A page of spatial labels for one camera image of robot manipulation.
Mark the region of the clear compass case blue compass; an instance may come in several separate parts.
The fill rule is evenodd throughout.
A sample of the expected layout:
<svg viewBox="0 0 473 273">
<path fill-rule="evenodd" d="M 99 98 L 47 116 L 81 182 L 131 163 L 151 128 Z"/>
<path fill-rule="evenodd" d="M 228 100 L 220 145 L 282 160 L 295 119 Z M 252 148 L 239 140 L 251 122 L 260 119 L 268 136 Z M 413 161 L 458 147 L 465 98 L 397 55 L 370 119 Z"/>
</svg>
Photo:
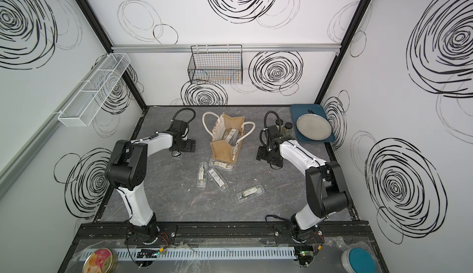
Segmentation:
<svg viewBox="0 0 473 273">
<path fill-rule="evenodd" d="M 225 130 L 222 140 L 231 146 L 235 146 L 240 138 L 240 132 L 236 128 L 228 128 Z"/>
</svg>

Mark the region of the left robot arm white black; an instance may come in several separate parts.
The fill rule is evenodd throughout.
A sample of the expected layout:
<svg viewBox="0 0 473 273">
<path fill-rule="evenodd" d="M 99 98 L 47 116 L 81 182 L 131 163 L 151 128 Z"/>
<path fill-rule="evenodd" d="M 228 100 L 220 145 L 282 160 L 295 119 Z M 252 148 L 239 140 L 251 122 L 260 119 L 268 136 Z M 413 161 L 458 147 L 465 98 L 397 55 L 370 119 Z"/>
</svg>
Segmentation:
<svg viewBox="0 0 473 273">
<path fill-rule="evenodd" d="M 147 159 L 162 150 L 194 152 L 196 141 L 188 139 L 188 131 L 188 122 L 174 119 L 166 131 L 139 140 L 119 140 L 106 166 L 105 178 L 123 199 L 132 233 L 145 243 L 155 242 L 159 233 L 144 188 Z"/>
</svg>

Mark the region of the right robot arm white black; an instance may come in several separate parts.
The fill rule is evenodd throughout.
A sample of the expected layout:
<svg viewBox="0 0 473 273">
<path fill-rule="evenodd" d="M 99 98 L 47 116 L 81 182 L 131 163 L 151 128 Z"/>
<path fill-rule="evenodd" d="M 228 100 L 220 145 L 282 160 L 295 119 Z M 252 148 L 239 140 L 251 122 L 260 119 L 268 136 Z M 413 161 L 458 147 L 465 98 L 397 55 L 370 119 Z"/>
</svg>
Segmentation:
<svg viewBox="0 0 473 273">
<path fill-rule="evenodd" d="M 256 159 L 279 170 L 284 161 L 294 165 L 305 178 L 307 204 L 286 222 L 291 223 L 290 236 L 303 242 L 318 225 L 352 204 L 344 173 L 335 161 L 325 161 L 304 149 L 296 140 L 282 135 L 276 126 L 266 126 L 259 135 L 262 145 Z"/>
</svg>

